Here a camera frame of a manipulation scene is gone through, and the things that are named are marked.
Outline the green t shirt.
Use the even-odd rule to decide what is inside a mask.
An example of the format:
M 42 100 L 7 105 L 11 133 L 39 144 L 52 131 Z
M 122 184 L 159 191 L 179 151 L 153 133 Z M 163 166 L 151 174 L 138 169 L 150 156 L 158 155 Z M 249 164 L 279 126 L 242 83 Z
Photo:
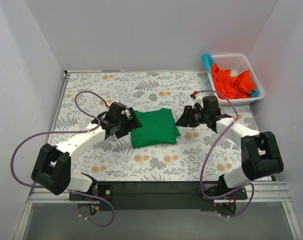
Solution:
M 143 148 L 156 145 L 175 145 L 177 137 L 181 134 L 176 127 L 173 112 L 168 108 L 155 111 L 140 112 L 135 114 L 142 124 L 133 130 L 131 143 L 134 148 Z

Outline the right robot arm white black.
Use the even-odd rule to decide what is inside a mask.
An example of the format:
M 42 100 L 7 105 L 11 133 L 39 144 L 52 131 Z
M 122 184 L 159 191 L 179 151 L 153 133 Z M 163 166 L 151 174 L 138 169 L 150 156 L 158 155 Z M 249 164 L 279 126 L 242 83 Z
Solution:
M 218 178 L 216 192 L 224 199 L 231 198 L 236 189 L 251 181 L 279 174 L 284 170 L 275 135 L 259 132 L 223 114 L 214 95 L 199 97 L 191 94 L 193 105 L 186 105 L 177 127 L 195 128 L 205 124 L 219 137 L 226 137 L 240 147 L 241 165 Z

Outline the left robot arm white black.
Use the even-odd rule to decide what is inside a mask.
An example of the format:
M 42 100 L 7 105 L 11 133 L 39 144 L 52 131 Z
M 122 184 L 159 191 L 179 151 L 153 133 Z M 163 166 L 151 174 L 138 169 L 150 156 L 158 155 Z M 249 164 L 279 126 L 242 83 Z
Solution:
M 31 179 L 56 196 L 64 191 L 78 191 L 85 199 L 93 200 L 98 194 L 96 180 L 88 174 L 72 172 L 72 162 L 109 137 L 119 139 L 141 127 L 132 107 L 113 102 L 108 111 L 94 117 L 84 130 L 56 145 L 43 145 Z

